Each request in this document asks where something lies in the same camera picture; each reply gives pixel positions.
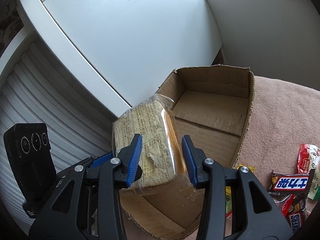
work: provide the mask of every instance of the silver screw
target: silver screw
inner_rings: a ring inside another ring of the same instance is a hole
[[[214,160],[211,159],[211,158],[206,158],[206,159],[204,160],[204,162],[205,162],[206,164],[209,164],[209,165],[214,164]]]
[[[240,170],[244,173],[248,173],[249,172],[249,168],[246,166],[241,166]]]
[[[118,164],[118,163],[120,162],[120,159],[119,159],[119,158],[112,158],[112,159],[110,160],[110,162],[111,162],[112,164]]]
[[[83,166],[82,165],[77,165],[75,167],[75,171],[82,171],[83,170]]]

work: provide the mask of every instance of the gray wall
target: gray wall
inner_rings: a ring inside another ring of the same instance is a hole
[[[207,0],[226,64],[320,90],[320,16],[310,0]]]

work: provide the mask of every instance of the brown candy wrapper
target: brown candy wrapper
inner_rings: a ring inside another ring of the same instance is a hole
[[[303,194],[308,196],[315,170],[302,174],[279,174],[272,171],[270,195]]]
[[[286,216],[292,232],[296,233],[306,221],[306,197],[298,195],[294,198]]]

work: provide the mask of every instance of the white corrugated panel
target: white corrugated panel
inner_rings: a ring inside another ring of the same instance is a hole
[[[9,75],[0,95],[0,135],[18,122],[44,122],[57,172],[89,156],[111,150],[115,117],[96,101],[38,39]],[[0,197],[27,232],[33,219],[22,209],[24,197],[0,140]]]

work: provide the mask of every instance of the white wall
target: white wall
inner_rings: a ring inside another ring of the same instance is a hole
[[[44,5],[131,105],[151,96],[173,69],[210,65],[222,44],[205,0],[45,0]]]
[[[320,16],[310,0],[207,0],[226,64],[320,90]]]

